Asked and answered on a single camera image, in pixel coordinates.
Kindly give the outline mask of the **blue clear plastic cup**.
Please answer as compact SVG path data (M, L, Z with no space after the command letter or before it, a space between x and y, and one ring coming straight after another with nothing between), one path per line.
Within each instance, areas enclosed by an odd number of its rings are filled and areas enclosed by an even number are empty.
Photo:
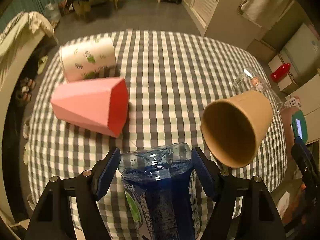
M141 239L197 239L196 175L188 144L124 153L118 169Z

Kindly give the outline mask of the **brown paper cup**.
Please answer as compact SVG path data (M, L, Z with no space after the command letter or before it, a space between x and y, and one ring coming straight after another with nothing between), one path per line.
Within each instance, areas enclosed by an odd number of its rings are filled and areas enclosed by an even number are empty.
M272 118L268 98L249 90L209 103L201 117L201 132L218 161L240 168L250 164L257 155Z

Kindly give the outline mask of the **pink faceted cup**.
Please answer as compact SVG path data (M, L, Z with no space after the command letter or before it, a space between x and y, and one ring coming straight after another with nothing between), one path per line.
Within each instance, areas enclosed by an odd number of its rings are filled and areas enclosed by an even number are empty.
M50 103L58 119L117 138L127 119L129 93L122 77L90 79L57 86Z

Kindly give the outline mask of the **clear glass cup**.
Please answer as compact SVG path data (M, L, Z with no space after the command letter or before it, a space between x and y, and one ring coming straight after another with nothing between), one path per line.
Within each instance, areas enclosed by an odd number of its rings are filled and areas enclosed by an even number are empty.
M283 107L282 101L271 88L270 84L252 68L245 68L235 78L232 87L237 93L254 90L263 94L270 101L274 116L277 115Z

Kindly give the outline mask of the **white floral paper cup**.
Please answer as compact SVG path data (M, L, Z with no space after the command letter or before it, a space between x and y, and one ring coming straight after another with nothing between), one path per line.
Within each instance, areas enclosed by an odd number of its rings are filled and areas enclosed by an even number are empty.
M59 57L67 82L86 79L116 65L113 41L108 36L61 46Z

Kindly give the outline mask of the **white slipper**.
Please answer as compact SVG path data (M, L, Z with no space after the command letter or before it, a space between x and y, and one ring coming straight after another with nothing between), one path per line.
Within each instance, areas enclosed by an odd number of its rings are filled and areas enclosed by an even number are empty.
M23 137L24 137L25 140L28 140L28 138L29 138L30 119L31 119L31 116L27 117L27 118L24 120L24 123L23 123L22 135L23 135Z

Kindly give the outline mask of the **green phone device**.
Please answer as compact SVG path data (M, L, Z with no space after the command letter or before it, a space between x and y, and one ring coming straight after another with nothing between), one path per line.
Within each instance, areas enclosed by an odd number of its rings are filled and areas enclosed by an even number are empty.
M292 115L291 125L295 137L300 137L304 143L308 140L308 129L306 119L301 110L298 110Z

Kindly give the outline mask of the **sneaker with red trim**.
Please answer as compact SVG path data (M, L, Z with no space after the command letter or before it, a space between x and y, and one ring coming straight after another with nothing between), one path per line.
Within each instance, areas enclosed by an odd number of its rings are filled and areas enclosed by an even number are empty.
M28 86L22 86L21 89L16 92L16 101L20 104L31 101L31 93Z

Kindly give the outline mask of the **red bottle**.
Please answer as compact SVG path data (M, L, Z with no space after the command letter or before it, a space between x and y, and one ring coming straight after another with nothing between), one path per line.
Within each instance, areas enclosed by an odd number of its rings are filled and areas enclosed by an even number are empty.
M281 81L290 71L291 64L284 63L280 67L278 67L271 75L271 79L273 82L278 83Z

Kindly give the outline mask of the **green slipper far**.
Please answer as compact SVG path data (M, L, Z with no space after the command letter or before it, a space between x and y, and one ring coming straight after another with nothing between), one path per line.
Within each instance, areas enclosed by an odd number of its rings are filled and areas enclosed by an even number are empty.
M48 56L43 56L41 57L39 60L38 60L38 69L37 69L37 74L38 75L41 75L46 67L46 64L47 64L47 61L48 61Z

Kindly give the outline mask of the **checkered tablecloth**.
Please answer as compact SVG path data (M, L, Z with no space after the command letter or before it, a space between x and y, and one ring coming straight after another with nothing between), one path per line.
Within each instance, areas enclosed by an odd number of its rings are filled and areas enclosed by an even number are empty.
M117 65L98 77L121 76L129 90L129 116L121 135L111 138L57 119L50 99L66 83L59 51L47 67L30 120L28 178L36 204L52 176L73 178L103 159L109 148L121 152L186 142L208 151L200 117L208 103L236 94L232 84L246 68L267 79L262 66L248 52L207 37L165 31L118 31L86 36L66 44L109 36ZM239 178L260 176L270 192L283 181L287 169L284 128L277 114L251 164L232 169ZM113 239L141 239L117 172L107 195L98 202Z

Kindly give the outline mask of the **white small fridge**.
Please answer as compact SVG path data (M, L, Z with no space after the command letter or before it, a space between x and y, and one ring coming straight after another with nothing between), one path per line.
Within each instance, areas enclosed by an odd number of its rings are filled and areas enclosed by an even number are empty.
M312 78L319 68L319 39L303 23L280 51L285 63L290 63L290 73L297 83Z

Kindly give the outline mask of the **bed with beige bedding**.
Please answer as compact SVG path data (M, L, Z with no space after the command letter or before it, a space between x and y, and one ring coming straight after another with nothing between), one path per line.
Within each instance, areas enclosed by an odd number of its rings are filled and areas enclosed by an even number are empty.
M39 12L20 12L1 33L1 213L11 222L24 220L27 172L22 164L22 122L28 103L16 101L21 80L34 80L35 57L56 45L54 28Z

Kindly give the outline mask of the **clear water jug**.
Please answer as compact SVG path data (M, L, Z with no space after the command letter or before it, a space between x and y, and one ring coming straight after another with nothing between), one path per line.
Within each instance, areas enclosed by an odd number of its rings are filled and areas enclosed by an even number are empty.
M61 13L58 4L48 3L45 6L45 16L51 23L53 28L56 28L61 20Z

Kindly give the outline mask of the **hanging white towel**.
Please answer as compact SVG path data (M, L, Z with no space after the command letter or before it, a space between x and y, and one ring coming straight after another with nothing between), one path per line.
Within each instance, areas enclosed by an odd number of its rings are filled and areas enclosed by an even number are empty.
M240 11L256 25L271 29L293 0L244 0Z

